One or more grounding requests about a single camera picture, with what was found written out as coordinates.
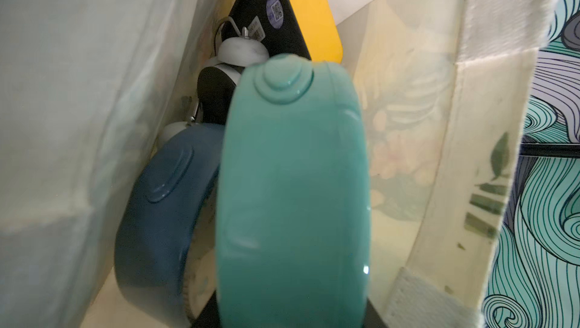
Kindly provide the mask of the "green round alarm clock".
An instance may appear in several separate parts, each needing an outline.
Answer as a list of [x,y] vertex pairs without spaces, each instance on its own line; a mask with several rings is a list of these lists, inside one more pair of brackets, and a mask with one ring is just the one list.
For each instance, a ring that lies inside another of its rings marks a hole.
[[284,54],[247,68],[217,188],[224,327],[361,327],[370,270],[365,128],[352,80]]

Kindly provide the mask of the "white twin-bell alarm clock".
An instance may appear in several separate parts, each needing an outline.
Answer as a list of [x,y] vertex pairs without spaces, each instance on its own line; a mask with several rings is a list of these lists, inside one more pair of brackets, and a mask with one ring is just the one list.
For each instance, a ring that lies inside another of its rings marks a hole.
[[249,29],[238,27],[230,16],[219,21],[214,38],[218,37],[226,23],[231,25],[236,35],[214,45],[215,56],[205,63],[197,77],[197,102],[193,112],[185,121],[164,127],[157,137],[157,148],[194,124],[226,124],[230,103],[243,71],[270,58],[266,46],[251,38]]

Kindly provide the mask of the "yellow rectangular alarm clock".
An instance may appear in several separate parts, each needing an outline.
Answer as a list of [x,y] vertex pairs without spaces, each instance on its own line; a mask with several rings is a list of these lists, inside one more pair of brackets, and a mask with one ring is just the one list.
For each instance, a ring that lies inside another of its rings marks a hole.
[[229,16],[271,56],[290,53],[313,62],[342,62],[328,0],[235,0]]

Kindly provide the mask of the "blue round alarm clock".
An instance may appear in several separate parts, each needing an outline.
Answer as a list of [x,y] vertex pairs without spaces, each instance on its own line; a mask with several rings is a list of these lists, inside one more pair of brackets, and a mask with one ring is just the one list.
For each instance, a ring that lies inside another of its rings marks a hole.
[[184,272],[194,228],[217,176],[224,126],[196,124],[170,138],[134,183],[116,234],[123,297],[161,323],[189,327]]

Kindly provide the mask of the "cream floral canvas bag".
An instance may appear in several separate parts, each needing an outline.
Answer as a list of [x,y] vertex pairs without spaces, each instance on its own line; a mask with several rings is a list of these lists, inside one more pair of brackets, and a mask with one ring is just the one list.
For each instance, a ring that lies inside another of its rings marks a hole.
[[[114,326],[131,189],[233,0],[1,0],[1,325]],[[561,0],[372,0],[338,26],[371,175],[369,299],[480,327],[539,50]]]

